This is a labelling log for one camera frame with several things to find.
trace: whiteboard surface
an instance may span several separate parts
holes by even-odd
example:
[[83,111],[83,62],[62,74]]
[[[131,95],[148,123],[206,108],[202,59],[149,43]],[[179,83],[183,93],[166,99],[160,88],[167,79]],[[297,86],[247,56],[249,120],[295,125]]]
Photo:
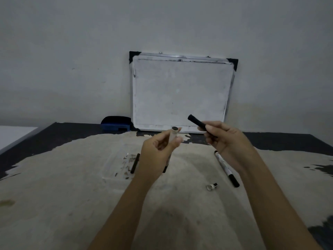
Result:
[[232,63],[154,58],[133,58],[132,120],[136,128],[161,131],[178,126],[183,127],[182,132],[198,133],[187,119],[190,114],[202,121],[224,120]]

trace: gray wall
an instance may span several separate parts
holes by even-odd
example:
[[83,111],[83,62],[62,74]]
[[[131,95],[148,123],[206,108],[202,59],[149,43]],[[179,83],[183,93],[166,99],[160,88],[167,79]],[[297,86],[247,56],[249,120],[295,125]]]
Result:
[[333,0],[2,0],[0,124],[130,116],[128,51],[240,60],[227,122],[333,143]]

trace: whiteboard marker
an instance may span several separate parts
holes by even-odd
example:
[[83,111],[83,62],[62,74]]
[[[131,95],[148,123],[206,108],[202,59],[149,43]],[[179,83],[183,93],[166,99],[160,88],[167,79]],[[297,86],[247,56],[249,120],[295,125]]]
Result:
[[[170,143],[171,141],[173,141],[173,140],[177,137],[177,133],[178,133],[178,127],[173,126],[173,127],[171,128],[171,132],[170,132],[170,135],[169,135],[169,141],[168,141],[168,143]],[[168,158],[168,160],[167,160],[167,162],[166,162],[167,164],[166,164],[166,166],[165,166],[165,168],[164,168],[164,170],[163,170],[164,173],[165,173],[165,171],[166,171],[166,168],[167,168],[168,165],[169,165],[170,157],[171,157],[171,155],[169,156],[169,158]]]
[[231,170],[224,163],[224,160],[222,159],[222,156],[217,151],[215,151],[214,154],[215,154],[215,157],[216,157],[217,161],[219,162],[219,164],[223,168],[223,171],[225,172],[225,174],[228,176],[228,178],[230,179],[231,183],[233,184],[233,186],[235,188],[238,188],[239,187],[239,183],[236,180],[236,178],[234,177],[234,175],[232,174]]

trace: brown stain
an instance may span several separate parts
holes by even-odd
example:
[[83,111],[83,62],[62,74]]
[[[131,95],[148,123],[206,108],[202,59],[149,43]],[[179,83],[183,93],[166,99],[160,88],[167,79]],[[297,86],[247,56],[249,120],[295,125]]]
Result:
[[3,207],[3,206],[10,207],[10,206],[13,206],[15,203],[16,202],[12,199],[1,200],[0,201],[0,207]]

